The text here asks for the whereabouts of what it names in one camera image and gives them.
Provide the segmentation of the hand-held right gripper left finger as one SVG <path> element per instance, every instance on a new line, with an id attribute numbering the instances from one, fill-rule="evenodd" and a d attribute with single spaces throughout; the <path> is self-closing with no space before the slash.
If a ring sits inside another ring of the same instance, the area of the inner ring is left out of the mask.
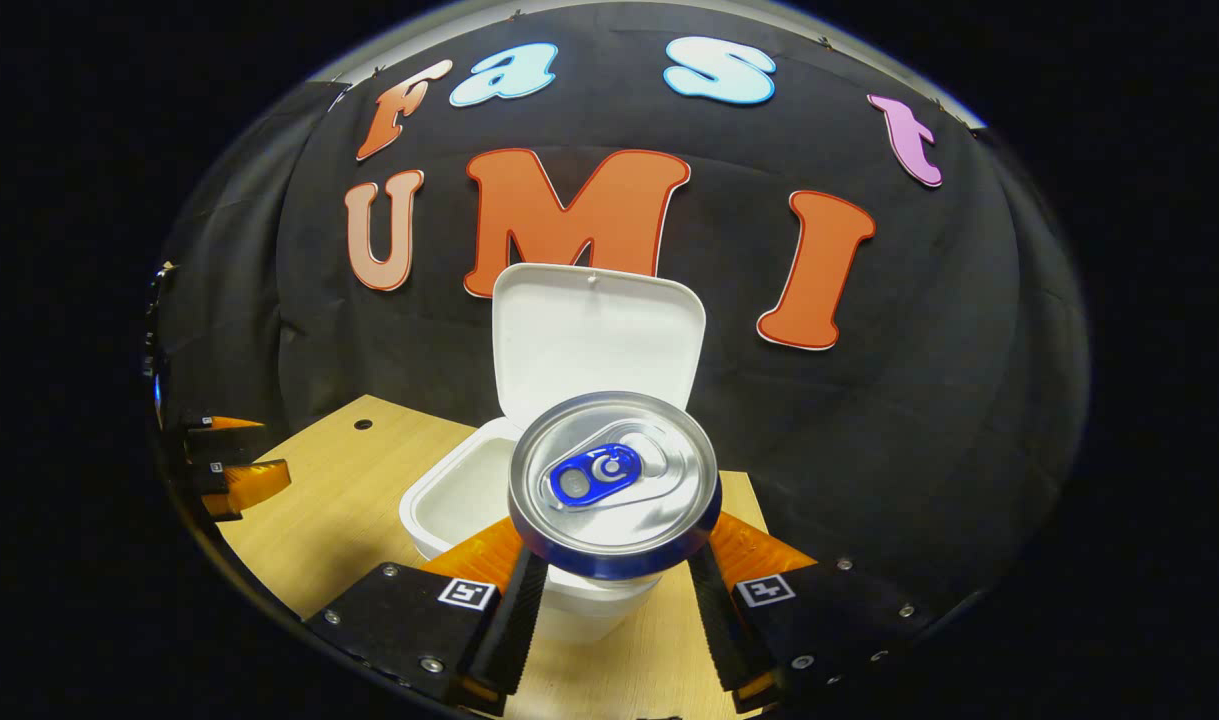
<path id="1" fill-rule="evenodd" d="M 501 716 L 525 672 L 546 579 L 549 560 L 503 518 L 421 568 L 382 562 L 304 625 L 389 683 Z"/>

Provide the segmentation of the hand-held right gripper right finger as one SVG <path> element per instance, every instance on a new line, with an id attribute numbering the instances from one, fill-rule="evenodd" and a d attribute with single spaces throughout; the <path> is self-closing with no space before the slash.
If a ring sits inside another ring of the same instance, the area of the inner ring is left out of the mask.
<path id="1" fill-rule="evenodd" d="M 847 556 L 814 559 L 722 512 L 688 559 L 720 688 L 741 714 L 787 714 L 861 683 L 925 637 L 935 607 Z"/>

